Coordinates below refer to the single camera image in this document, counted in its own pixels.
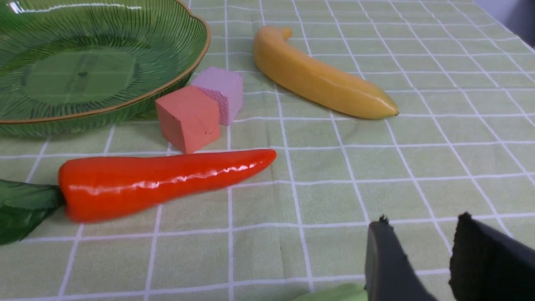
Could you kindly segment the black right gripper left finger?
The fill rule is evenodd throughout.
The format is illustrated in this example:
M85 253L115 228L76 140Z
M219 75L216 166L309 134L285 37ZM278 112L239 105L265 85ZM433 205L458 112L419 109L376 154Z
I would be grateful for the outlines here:
M365 259L369 301L435 301L416 275L389 219L369 223Z

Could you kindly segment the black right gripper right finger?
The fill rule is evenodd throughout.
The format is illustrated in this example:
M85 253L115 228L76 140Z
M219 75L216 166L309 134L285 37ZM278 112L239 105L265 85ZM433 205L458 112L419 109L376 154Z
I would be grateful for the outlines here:
M458 216L449 263L457 301L533 301L535 252L472 218Z

